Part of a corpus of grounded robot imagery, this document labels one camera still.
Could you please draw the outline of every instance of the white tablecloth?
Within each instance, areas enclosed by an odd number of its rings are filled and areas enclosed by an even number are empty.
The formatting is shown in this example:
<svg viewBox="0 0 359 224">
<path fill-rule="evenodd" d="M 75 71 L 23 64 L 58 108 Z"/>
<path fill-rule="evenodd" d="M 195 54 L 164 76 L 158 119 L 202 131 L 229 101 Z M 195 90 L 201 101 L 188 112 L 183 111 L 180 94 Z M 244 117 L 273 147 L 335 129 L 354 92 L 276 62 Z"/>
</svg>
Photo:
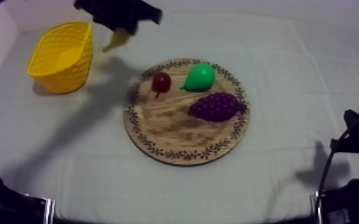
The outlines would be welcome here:
<svg viewBox="0 0 359 224">
<path fill-rule="evenodd" d="M 251 15 L 166 12 L 103 54 L 94 26 L 89 80 L 49 95 L 26 76 L 38 32 L 21 35 L 0 68 L 0 175 L 20 192 L 57 200 L 57 215 L 95 223 L 258 223 L 310 214 L 309 195 L 359 112 L 359 32 Z M 213 163 L 168 166 L 123 127 L 122 101 L 144 70 L 194 57 L 225 67 L 251 104 L 242 142 Z M 359 177 L 359 156 L 336 155 L 327 187 Z"/>
</svg>

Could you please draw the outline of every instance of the toy pear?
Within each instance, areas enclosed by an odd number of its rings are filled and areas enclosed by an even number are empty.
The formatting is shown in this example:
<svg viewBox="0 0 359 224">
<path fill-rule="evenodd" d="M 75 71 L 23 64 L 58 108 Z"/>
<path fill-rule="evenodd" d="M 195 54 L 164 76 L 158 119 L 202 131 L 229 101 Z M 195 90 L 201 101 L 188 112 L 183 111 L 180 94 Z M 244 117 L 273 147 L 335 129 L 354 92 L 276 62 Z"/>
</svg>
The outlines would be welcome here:
<svg viewBox="0 0 359 224">
<path fill-rule="evenodd" d="M 206 63 L 193 66 L 181 89 L 186 91 L 206 91 L 210 89 L 215 80 L 215 70 Z"/>
</svg>

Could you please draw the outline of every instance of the toy apple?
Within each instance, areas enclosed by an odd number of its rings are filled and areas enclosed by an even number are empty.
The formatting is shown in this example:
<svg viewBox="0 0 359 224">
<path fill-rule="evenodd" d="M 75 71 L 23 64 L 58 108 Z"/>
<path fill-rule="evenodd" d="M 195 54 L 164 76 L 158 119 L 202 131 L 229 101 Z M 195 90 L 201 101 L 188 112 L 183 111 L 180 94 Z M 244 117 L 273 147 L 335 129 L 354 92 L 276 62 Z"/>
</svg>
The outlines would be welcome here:
<svg viewBox="0 0 359 224">
<path fill-rule="evenodd" d="M 156 99 L 159 97 L 161 92 L 168 92 L 171 86 L 171 78 L 167 73 L 160 72 L 153 76 L 151 81 L 151 90 L 156 94 Z"/>
</svg>

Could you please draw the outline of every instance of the yellow basket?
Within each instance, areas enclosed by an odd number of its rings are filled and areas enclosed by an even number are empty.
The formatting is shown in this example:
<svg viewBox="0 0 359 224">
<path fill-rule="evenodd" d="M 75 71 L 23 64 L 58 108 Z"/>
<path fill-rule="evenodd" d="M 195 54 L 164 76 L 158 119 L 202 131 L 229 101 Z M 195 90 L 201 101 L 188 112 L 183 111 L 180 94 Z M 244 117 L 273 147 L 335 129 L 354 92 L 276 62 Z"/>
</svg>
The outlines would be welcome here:
<svg viewBox="0 0 359 224">
<path fill-rule="evenodd" d="M 42 35 L 27 73 L 50 92 L 65 94 L 85 84 L 92 55 L 91 24 L 63 23 Z"/>
</svg>

